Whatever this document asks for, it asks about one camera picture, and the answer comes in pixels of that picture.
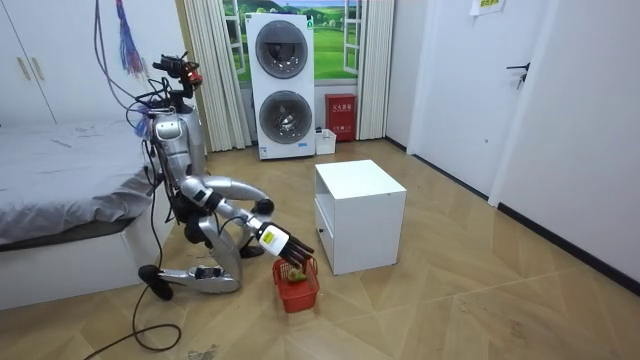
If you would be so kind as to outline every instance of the small red basket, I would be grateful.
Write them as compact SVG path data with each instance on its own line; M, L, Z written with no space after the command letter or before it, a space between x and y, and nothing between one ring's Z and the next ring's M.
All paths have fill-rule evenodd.
M302 273L307 275L307 280L289 283L287 274L292 267L283 259L273 263L273 281L278 287L278 295L284 304L284 311L288 313L312 308L316 304L316 294L320 289L316 259L309 257L302 267Z

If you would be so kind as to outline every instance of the white curtain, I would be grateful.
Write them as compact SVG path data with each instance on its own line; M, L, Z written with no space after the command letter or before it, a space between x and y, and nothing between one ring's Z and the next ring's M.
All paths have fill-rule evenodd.
M184 0L213 151L251 144L221 0Z
M356 139L385 136L394 0L362 1Z

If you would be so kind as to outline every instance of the dryer door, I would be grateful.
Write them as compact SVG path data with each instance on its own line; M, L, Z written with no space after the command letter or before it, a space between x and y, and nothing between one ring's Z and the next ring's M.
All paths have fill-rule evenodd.
M280 144L302 140L311 128L309 103L292 91L275 92L260 107L260 126L269 139Z
M272 21L258 33L256 55L267 74L290 79L298 75L307 62L307 41L292 23Z

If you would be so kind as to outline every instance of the red box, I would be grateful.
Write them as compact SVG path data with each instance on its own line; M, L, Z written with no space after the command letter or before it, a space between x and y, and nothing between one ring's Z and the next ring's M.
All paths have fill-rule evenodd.
M356 131L356 96L326 94L327 129L336 134L336 141L352 141Z

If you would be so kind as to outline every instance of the humanoid robot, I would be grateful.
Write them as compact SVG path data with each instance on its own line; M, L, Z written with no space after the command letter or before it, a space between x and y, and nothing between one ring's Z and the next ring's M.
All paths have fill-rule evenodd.
M231 178L206 175L200 119L195 109L183 101L193 96L202 77L195 72L198 64L183 58L184 55L182 58L163 55L160 63L153 64L154 68L179 79L182 90L168 90L168 81L163 81L163 89L136 99L162 91L167 95L144 102L148 108L146 128L153 148L150 153L157 157L171 208L176 219L185 224L186 238L194 244L204 243L218 266L189 270L141 267L138 275L163 300L173 297L170 284L207 293L237 290L242 284L241 258L258 256L264 252L262 249L298 267L304 266L306 258L313 253L313 249L270 221L274 204L264 192ZM251 200L255 206L248 211L235 206L233 200ZM218 216L227 219L222 227ZM237 243L224 229L229 222L243 229ZM261 247L249 246L253 238Z

